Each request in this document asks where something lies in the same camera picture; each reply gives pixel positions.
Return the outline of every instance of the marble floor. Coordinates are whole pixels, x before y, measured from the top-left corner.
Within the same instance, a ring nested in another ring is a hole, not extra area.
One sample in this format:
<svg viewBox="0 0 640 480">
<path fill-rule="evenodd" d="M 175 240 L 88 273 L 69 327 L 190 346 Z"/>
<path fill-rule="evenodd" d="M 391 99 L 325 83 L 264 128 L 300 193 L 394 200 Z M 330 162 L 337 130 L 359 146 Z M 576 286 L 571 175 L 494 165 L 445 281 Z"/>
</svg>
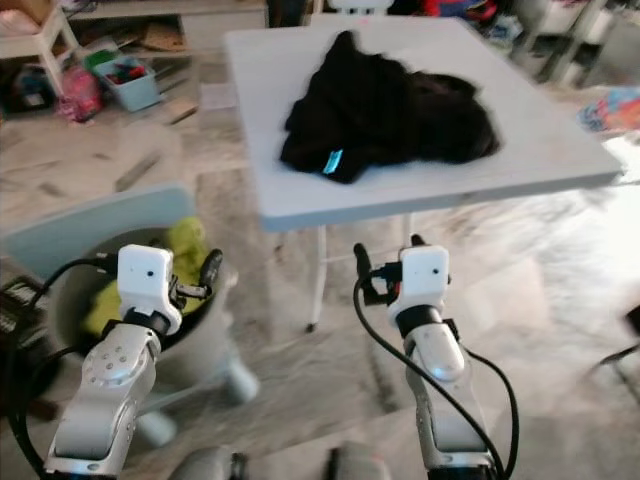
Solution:
<svg viewBox="0 0 640 480">
<path fill-rule="evenodd" d="M 0 129 L 0 148 L 3 231 L 108 195 L 138 159 L 159 152 L 162 161 L 137 185 L 183 181 L 211 243 L 240 273 L 228 301 L 231 332 L 261 381 L 258 397 L 234 407 L 213 390 L 172 407 L 177 438 L 155 450 L 137 440 L 123 479 L 168 478 L 190 451 L 219 444 L 250 455 L 252 478 L 319 479 L 327 450 L 344 439 L 376 445 L 394 478 L 426 478 L 403 368 L 353 312 L 355 262 L 331 265 L 320 328 L 304 333 L 314 234 L 261 230 L 233 112 L 205 112 L 171 127 L 154 109 L 110 109 L 92 126 L 53 117 L 11 121 Z M 627 186 L 417 215 L 417 232 L 451 252 L 447 315 L 468 347 L 504 369 L 518 396 L 516 480 L 638 478 L 640 408 L 609 368 L 593 367 L 633 342 L 622 318 L 640 301 L 639 208 L 640 190 Z M 396 248 L 401 221 L 329 228 L 333 253 L 347 254 L 357 241 Z M 368 313 L 399 345 L 384 311 Z M 640 359 L 625 368 L 640 384 Z M 486 369 L 474 372 L 488 429 L 506 456 L 504 390 Z M 67 366 L 48 396 L 64 403 L 77 379 Z M 34 478 L 1 425 L 0 478 Z M 41 453 L 55 426 L 32 421 Z"/>
</svg>

